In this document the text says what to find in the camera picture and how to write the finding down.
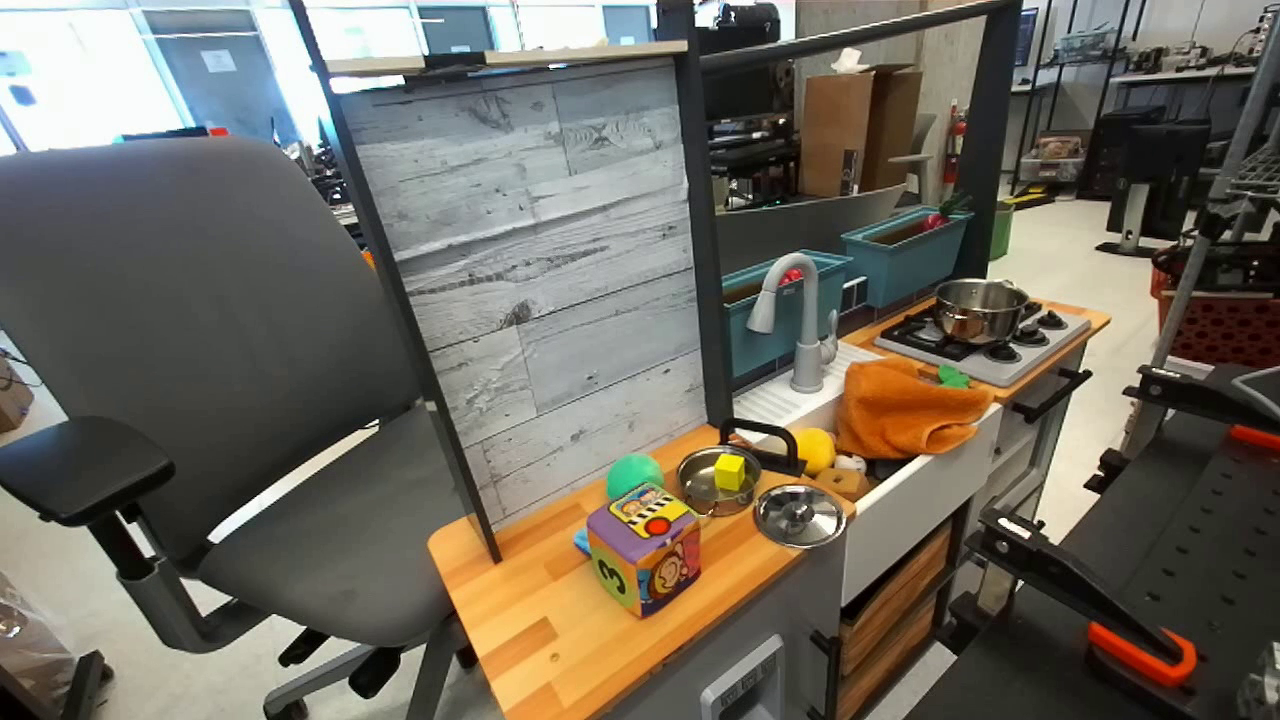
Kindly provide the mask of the cardboard box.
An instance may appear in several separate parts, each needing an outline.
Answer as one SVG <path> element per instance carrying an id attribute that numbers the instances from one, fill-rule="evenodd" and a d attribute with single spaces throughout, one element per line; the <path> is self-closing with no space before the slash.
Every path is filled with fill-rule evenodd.
<path id="1" fill-rule="evenodd" d="M 802 193 L 817 199 L 907 181 L 925 72 L 874 64 L 804 79 Z"/>

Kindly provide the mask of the stainless steel pot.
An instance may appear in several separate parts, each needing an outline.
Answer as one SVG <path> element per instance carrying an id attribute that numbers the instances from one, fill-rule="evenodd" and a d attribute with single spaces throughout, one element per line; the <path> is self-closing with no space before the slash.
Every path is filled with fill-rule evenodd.
<path id="1" fill-rule="evenodd" d="M 947 341 L 998 344 L 1026 316 L 1027 295 L 1008 281 L 956 276 L 937 288 L 933 318 Z"/>

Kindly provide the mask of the white toy sink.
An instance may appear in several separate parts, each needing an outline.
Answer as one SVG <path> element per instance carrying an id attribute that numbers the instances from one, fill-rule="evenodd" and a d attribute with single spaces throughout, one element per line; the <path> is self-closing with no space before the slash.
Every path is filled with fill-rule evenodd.
<path id="1" fill-rule="evenodd" d="M 837 409 L 845 395 L 845 372 L 870 359 L 902 359 L 876 355 L 857 344 L 839 344 L 827 365 L 825 388 L 802 395 L 789 388 L 789 372 L 760 379 L 732 395 L 732 413 L 740 421 L 760 421 L 789 429 L 827 429 L 837 434 Z M 925 541 L 942 519 L 963 508 L 988 481 L 991 446 L 998 446 L 1000 402 L 981 414 L 978 434 L 947 454 L 907 454 L 907 460 L 864 460 L 837 446 L 837 464 L 864 464 L 870 493 L 854 503 L 854 522 L 845 530 L 845 561 L 854 567 L 894 565 L 916 541 Z"/>

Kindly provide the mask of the green ball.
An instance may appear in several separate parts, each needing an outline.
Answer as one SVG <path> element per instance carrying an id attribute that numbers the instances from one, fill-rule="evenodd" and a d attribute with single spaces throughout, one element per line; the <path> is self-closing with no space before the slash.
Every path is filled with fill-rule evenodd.
<path id="1" fill-rule="evenodd" d="M 663 466 L 646 450 L 620 454 L 605 475 L 605 487 L 612 501 L 620 501 L 635 487 L 662 487 L 662 483 L 663 483 Z"/>

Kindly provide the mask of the grey office chair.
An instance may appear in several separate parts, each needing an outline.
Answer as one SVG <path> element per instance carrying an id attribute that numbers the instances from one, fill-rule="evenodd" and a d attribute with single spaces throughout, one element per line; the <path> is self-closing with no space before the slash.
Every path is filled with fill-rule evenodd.
<path id="1" fill-rule="evenodd" d="M 406 654 L 407 720 L 436 714 L 464 633 L 423 541 L 464 515 L 459 454 L 394 291 L 285 153 L 6 156 L 0 325 L 64 409 L 0 446 L 0 483 L 91 530 L 160 643 L 285 616 L 269 720 Z"/>

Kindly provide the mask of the right teal planter box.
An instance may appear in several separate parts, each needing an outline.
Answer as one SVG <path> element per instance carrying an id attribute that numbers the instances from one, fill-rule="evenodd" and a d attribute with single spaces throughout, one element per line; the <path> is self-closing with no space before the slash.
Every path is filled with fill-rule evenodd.
<path id="1" fill-rule="evenodd" d="M 956 270 L 968 210 L 906 206 L 879 224 L 839 237 L 854 268 L 870 281 L 870 303 L 894 309 Z"/>

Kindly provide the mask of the small steel bowl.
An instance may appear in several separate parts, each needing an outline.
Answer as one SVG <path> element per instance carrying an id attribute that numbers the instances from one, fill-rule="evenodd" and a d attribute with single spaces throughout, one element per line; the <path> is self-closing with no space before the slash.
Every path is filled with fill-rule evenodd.
<path id="1" fill-rule="evenodd" d="M 736 450 L 747 466 L 745 475 L 745 487 L 740 493 L 722 493 L 713 483 L 713 464 L 723 454 L 723 450 Z M 697 446 L 689 450 L 682 464 L 676 464 L 676 487 L 682 487 L 682 501 L 689 508 L 697 508 L 700 515 L 732 515 L 732 512 L 745 512 L 757 497 L 757 481 L 760 481 L 760 460 L 745 446 L 727 446 L 727 445 L 715 445 L 715 446 Z"/>

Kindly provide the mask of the black frame post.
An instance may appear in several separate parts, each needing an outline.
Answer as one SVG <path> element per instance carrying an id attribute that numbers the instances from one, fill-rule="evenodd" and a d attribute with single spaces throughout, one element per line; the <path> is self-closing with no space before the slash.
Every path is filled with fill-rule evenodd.
<path id="1" fill-rule="evenodd" d="M 727 355 L 723 303 L 722 303 L 722 245 L 715 245 L 706 72 L 700 72 L 697 31 L 686 42 L 689 49 L 676 54 L 676 99 L 682 99 L 689 224 L 692 224 L 692 261 L 697 261 L 706 413 L 708 413 L 708 425 L 723 425 L 732 414 L 732 355 Z"/>

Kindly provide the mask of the orange yellow ball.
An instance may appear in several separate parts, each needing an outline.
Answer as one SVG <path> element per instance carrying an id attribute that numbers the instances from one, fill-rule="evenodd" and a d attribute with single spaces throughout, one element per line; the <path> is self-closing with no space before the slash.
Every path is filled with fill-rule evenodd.
<path id="1" fill-rule="evenodd" d="M 837 434 L 827 429 L 798 429 L 798 454 L 808 475 L 821 475 L 837 464 Z"/>

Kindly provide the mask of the grey wood-pattern back panel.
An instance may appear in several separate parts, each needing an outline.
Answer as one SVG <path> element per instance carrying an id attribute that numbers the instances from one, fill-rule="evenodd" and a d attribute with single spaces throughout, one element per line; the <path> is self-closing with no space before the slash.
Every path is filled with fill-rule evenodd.
<path id="1" fill-rule="evenodd" d="M 491 519 L 706 421 L 663 61 L 401 83 L 342 112 Z"/>

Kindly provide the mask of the grey toy faucet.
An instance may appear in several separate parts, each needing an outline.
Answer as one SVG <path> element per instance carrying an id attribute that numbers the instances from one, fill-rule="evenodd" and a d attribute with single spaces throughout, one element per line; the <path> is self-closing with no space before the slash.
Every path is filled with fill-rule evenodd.
<path id="1" fill-rule="evenodd" d="M 808 250 L 786 250 L 769 262 L 760 291 L 753 301 L 753 312 L 747 312 L 747 328 L 757 337 L 769 337 L 778 328 L 778 295 L 782 295 L 782 282 L 789 270 L 802 276 L 802 337 L 798 337 L 789 388 L 802 395 L 812 395 L 825 388 L 825 369 L 831 359 L 831 348 L 821 337 L 821 270 Z"/>

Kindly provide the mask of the steel pot lid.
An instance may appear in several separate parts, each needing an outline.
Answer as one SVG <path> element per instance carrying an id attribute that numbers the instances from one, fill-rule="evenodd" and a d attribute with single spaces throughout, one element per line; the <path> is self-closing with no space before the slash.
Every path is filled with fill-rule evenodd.
<path id="1" fill-rule="evenodd" d="M 753 508 L 757 526 L 774 545 L 825 548 L 848 526 L 839 501 L 812 483 L 778 483 Z"/>

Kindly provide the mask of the orange cloth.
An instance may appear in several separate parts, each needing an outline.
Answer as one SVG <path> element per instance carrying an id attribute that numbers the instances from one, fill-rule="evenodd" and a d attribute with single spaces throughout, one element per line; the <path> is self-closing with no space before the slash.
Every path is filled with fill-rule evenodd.
<path id="1" fill-rule="evenodd" d="M 978 434 L 988 409 L 988 390 L 947 388 L 902 359 L 854 365 L 837 409 L 837 446 L 864 460 L 947 454 Z"/>

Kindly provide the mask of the green toy vegetable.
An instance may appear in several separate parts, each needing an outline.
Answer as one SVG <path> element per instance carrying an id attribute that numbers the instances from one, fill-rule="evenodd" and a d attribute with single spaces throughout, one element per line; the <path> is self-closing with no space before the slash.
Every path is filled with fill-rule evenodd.
<path id="1" fill-rule="evenodd" d="M 937 385 L 943 385 L 943 388 L 971 388 L 971 377 L 962 372 L 962 369 L 953 369 L 953 365 L 942 365 L 942 369 L 937 369 Z"/>

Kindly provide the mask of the yellow toy block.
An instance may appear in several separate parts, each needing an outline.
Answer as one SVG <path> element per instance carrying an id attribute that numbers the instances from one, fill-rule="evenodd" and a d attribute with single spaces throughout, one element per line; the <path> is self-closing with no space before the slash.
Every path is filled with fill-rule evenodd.
<path id="1" fill-rule="evenodd" d="M 722 493 L 740 493 L 740 487 L 745 487 L 745 475 L 747 475 L 747 466 L 745 466 L 745 460 L 740 460 L 736 450 L 723 450 L 723 454 L 713 464 L 713 483 L 715 483 Z"/>

